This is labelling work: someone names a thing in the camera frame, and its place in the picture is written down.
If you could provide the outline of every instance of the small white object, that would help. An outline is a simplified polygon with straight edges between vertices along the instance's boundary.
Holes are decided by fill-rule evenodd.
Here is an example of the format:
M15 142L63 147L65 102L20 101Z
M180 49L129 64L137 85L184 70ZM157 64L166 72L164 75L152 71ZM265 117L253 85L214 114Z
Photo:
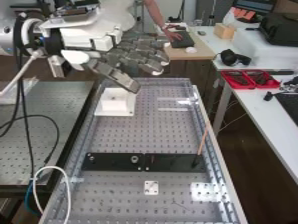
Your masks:
M106 88L94 111L94 116L133 116L136 94L122 88Z
M113 41L110 36L93 39L93 41L94 41L96 50L109 51L113 48Z
M152 72L152 75L154 75L154 76L160 76L162 73L164 73L164 69L162 69L161 72L156 72L156 71L153 71L153 72Z
M148 180L144 183L144 194L158 195L158 181Z
M170 46L170 43L165 43L165 44L164 44L164 47L169 47L169 46Z
M84 70L81 65L91 60L91 57L85 52L73 50L61 50L61 54L64 59L71 63L75 69Z
M198 52L198 50L197 50L196 47L188 47L188 48L185 49L185 51L186 51L186 53L189 53L189 54L196 54L196 53Z

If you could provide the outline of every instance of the person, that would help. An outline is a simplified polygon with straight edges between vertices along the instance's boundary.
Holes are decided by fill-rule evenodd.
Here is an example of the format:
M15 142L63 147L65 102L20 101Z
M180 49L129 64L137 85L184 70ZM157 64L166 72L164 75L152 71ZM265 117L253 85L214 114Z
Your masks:
M161 11L160 11L158 5L156 3L156 0L144 0L144 3L145 3L145 6L146 6L146 9L152 16L153 21L160 26L169 41L173 42L176 39L182 40L182 36L178 33L169 31L168 26L165 25L165 22L164 22L164 18L162 18Z

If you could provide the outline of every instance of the white table leg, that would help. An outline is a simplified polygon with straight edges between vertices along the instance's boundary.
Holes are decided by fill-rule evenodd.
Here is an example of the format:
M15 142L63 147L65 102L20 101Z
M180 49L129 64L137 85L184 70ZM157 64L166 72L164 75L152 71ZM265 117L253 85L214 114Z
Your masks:
M224 91L221 94L221 101L220 101L220 105L217 108L216 119L213 122L213 131L214 131L216 136L220 133L221 124L224 121L224 117L226 114L226 108L228 108L229 101L230 101L230 95L232 95L232 89L230 89L229 84L225 82L225 87L224 87Z

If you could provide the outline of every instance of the red box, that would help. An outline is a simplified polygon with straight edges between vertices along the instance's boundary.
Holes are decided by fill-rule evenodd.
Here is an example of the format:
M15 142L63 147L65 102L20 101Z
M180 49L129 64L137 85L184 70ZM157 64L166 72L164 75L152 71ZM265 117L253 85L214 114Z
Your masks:
M221 75L233 89L254 89L255 83L249 76L238 70L226 70Z
M245 70L245 75L251 79L255 87L259 89L279 88L281 83L271 77L271 75L262 70Z

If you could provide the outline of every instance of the screw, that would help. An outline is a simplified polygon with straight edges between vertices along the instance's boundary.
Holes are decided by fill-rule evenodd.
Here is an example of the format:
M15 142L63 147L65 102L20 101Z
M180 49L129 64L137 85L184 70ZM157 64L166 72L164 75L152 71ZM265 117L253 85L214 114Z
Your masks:
M11 28L7 26L5 28L4 28L4 33L9 33L11 32Z

